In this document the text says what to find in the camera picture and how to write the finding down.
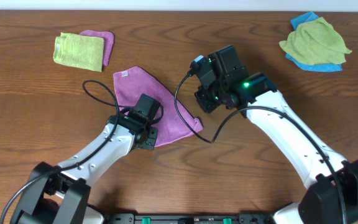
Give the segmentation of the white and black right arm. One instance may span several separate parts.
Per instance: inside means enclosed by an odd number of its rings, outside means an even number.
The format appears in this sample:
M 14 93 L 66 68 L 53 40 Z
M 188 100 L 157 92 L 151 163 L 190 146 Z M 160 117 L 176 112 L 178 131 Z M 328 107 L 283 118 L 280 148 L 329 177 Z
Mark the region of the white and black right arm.
M 275 143 L 300 176 L 305 196 L 276 211 L 274 223 L 358 221 L 358 160 L 349 162 L 325 144 L 266 75 L 249 75 L 234 46 L 198 56 L 189 73 L 201 82 L 195 97 L 204 112 L 221 105 L 235 109 Z

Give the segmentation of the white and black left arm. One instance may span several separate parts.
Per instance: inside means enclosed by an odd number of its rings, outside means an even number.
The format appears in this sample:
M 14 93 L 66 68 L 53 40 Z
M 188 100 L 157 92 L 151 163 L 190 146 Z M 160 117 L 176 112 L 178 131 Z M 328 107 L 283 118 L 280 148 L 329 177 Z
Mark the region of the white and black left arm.
M 88 203 L 92 186 L 133 149 L 153 150 L 155 115 L 163 106 L 143 94 L 134 107 L 110 116 L 102 133 L 73 157 L 52 166 L 41 162 L 13 199 L 11 223 L 104 223 Z

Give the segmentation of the purple microfiber cloth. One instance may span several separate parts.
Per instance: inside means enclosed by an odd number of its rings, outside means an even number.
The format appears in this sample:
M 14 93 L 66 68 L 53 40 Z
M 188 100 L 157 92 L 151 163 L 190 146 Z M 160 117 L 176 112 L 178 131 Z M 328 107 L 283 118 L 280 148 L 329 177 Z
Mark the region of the purple microfiber cloth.
M 174 100 L 174 95 L 155 77 L 140 67 L 113 74 L 114 91 L 120 105 L 134 106 L 146 94 L 163 106 L 163 118 L 154 126 L 158 129 L 156 146 L 171 144 L 203 130 L 198 118 Z

